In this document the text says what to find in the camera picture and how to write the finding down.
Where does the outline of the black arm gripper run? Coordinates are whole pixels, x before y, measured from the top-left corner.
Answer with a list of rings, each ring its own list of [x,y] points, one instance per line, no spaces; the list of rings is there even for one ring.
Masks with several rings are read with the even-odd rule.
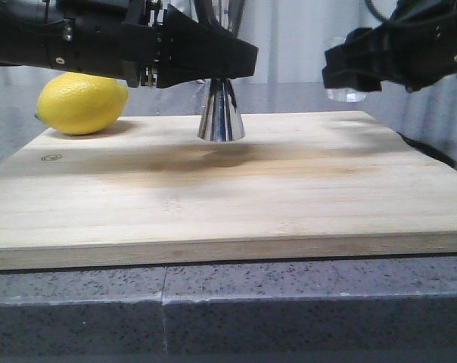
[[[416,92],[457,73],[457,1],[398,1],[390,19],[400,26],[360,27],[325,51],[326,89],[380,92],[381,81]],[[380,80],[344,61],[383,59]]]
[[[196,0],[197,19],[161,1],[47,1],[45,19],[60,21],[46,41],[56,70],[143,83],[156,68],[156,87],[198,79],[237,79],[255,72],[258,47],[231,35],[211,0]]]

